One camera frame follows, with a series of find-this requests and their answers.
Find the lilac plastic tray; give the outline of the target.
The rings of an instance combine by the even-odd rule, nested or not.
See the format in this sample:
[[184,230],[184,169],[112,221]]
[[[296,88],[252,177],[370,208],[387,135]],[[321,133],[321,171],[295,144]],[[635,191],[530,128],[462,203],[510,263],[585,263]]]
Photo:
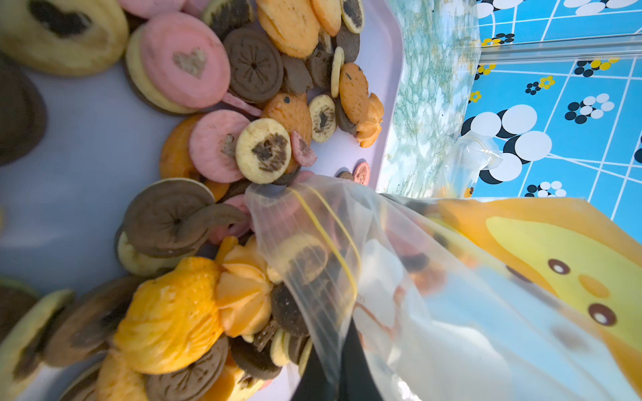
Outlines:
[[[377,187],[404,61],[401,26],[391,8],[387,1],[364,1],[356,60],[369,90],[385,105],[381,135],[368,149],[341,132],[314,143],[315,174],[335,176],[366,160],[369,187]],[[80,79],[25,72],[47,106],[48,130],[31,153],[1,167],[1,276],[30,285],[40,296],[73,289],[79,297],[126,274],[116,260],[115,232],[135,195],[160,180],[162,145],[184,118],[144,104],[122,62]],[[101,357],[67,369],[43,367],[16,400],[58,400]]]

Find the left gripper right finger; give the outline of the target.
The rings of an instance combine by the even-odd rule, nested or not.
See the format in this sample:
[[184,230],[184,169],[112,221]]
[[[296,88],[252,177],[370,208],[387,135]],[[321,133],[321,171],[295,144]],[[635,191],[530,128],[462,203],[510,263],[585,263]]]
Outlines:
[[340,401],[382,401],[359,339],[354,321],[344,341],[339,381]]

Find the ziploc bag of cookies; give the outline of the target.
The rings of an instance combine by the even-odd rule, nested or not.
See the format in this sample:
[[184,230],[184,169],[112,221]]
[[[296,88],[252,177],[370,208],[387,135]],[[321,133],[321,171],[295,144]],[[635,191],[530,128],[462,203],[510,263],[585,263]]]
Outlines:
[[638,400],[641,246],[585,200],[246,193],[326,378],[354,321],[383,400]]
[[491,137],[471,132],[461,136],[436,176],[435,198],[471,198],[483,170],[499,166],[503,153]]

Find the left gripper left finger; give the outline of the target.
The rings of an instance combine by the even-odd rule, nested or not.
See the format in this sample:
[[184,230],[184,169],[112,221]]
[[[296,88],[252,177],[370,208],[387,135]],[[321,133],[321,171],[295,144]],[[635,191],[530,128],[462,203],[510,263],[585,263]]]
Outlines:
[[312,348],[304,376],[291,401],[332,401],[336,399],[336,386],[326,378],[315,348]]

